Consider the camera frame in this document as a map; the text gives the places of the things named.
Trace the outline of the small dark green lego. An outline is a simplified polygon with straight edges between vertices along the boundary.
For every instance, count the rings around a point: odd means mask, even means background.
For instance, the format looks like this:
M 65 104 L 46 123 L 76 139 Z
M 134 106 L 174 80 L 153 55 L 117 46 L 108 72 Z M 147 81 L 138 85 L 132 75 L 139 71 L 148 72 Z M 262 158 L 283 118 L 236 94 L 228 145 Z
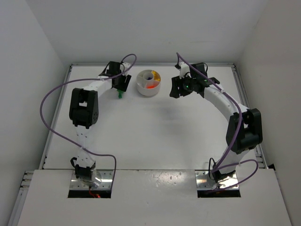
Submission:
M 123 91 L 122 90 L 118 90 L 118 98 L 121 99 L 123 97 Z

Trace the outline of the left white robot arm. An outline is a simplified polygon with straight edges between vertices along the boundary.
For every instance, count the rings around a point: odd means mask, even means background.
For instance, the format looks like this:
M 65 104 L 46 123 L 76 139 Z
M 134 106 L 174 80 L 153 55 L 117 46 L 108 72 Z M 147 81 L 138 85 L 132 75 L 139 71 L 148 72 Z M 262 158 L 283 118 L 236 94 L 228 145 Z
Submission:
M 114 88 L 125 92 L 131 75 L 127 70 L 130 67 L 126 62 L 110 61 L 97 80 L 83 88 L 74 88 L 71 93 L 69 118 L 76 129 L 77 142 L 80 150 L 71 164 L 75 168 L 76 178 L 89 186 L 96 180 L 95 153 L 91 150 L 93 144 L 94 125 L 99 118 L 99 98 L 106 91 Z

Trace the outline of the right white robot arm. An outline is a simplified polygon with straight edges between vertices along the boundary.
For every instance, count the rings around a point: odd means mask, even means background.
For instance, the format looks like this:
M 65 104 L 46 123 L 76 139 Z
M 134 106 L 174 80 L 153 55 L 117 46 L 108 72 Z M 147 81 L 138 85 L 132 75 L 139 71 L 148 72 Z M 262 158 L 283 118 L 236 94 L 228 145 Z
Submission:
M 204 63 L 182 62 L 175 67 L 180 73 L 172 78 L 170 97 L 180 98 L 195 92 L 213 104 L 228 122 L 227 147 L 209 171 L 210 179 L 218 182 L 233 176 L 244 156 L 263 140 L 261 112 L 242 105 L 225 92 L 215 77 L 207 76 Z

